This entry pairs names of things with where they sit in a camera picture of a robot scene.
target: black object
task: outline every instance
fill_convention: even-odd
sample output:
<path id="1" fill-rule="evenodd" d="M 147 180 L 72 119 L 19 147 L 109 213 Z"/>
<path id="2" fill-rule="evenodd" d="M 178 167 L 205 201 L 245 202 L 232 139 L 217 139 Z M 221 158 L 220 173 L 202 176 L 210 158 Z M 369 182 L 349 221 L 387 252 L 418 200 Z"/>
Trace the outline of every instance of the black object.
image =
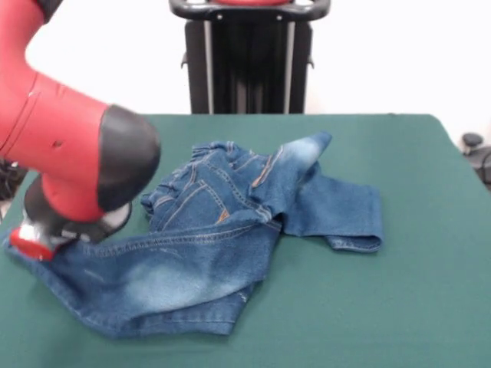
<path id="1" fill-rule="evenodd" d="M 464 156 L 487 189 L 491 190 L 491 146 L 481 146 L 483 138 L 475 133 L 464 134 L 462 141 Z"/>
<path id="2" fill-rule="evenodd" d="M 221 5 L 170 0 L 186 23 L 192 113 L 304 113 L 309 22 L 330 0 L 307 5 Z"/>
<path id="3" fill-rule="evenodd" d="M 27 169 L 11 161 L 0 159 L 0 201 L 14 198 L 26 174 Z"/>
<path id="4" fill-rule="evenodd" d="M 28 187 L 24 204 L 28 219 L 35 223 L 39 230 L 42 229 L 43 234 L 62 237 L 69 233 L 72 234 L 73 239 L 84 236 L 85 240 L 93 242 L 100 242 L 122 229 L 127 224 L 131 214 L 131 203 L 128 203 L 122 216 L 116 218 L 115 221 L 103 217 L 96 222 L 73 222 L 51 207 L 44 196 L 40 175 Z"/>
<path id="5" fill-rule="evenodd" d="M 48 23 L 63 0 L 36 0 L 44 14 L 44 22 Z"/>
<path id="6" fill-rule="evenodd" d="M 152 178 L 160 162 L 160 141 L 153 125 L 119 106 L 107 108 L 100 129 L 97 200 L 109 212 L 131 202 Z"/>

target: green tablecloth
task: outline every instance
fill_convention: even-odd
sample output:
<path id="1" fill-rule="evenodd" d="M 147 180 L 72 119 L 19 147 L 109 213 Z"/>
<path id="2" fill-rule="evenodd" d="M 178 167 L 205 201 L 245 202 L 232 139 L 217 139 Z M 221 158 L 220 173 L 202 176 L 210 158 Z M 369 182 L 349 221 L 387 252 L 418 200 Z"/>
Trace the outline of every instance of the green tablecloth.
<path id="1" fill-rule="evenodd" d="M 326 174 L 380 189 L 386 242 L 376 255 L 283 238 L 267 281 L 231 337 L 107 340 L 80 325 L 24 268 L 0 255 L 0 366 L 491 366 L 491 198 L 429 116 L 154 116 L 163 144 L 150 186 L 194 143 L 256 152 L 318 130 L 334 139 Z M 2 225 L 21 219 L 22 193 Z M 136 201 L 123 237 L 144 232 Z"/>

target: back pocket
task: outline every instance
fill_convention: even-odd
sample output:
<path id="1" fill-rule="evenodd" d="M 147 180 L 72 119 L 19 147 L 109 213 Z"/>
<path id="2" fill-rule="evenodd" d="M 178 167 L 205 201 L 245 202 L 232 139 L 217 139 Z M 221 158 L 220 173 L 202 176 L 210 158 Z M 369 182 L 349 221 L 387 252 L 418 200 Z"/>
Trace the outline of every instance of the back pocket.
<path id="1" fill-rule="evenodd" d="M 228 217 L 229 212 L 220 197 L 200 180 L 188 186 L 164 213 L 154 216 L 154 231 L 200 228 L 218 224 Z"/>

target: blue jeans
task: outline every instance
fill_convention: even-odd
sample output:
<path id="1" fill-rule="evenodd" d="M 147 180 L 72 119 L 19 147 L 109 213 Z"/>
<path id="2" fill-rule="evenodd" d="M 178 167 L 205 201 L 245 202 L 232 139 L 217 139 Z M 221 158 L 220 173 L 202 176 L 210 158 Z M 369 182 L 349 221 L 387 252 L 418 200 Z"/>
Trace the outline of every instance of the blue jeans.
<path id="1" fill-rule="evenodd" d="M 281 233 L 318 236 L 336 250 L 382 242 L 376 189 L 328 178 L 317 133 L 271 155 L 232 142 L 193 147 L 191 160 L 141 203 L 150 232 L 98 245 L 76 241 L 51 262 L 4 244 L 89 328 L 110 337 L 230 334 L 265 279 Z"/>

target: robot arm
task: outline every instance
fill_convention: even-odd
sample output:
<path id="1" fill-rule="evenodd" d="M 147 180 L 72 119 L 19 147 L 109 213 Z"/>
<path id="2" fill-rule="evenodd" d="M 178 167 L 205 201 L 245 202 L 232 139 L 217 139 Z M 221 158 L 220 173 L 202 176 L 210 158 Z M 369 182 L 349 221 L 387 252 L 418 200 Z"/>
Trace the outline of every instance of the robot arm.
<path id="1" fill-rule="evenodd" d="M 66 234 L 84 232 L 94 241 L 109 235 L 88 229 L 101 230 L 107 213 L 131 202 L 160 160 L 157 133 L 142 117 L 27 64 L 28 43 L 60 4 L 0 2 L 0 156 L 40 172 L 25 196 L 26 219 L 11 240 L 44 260 L 70 240 Z"/>

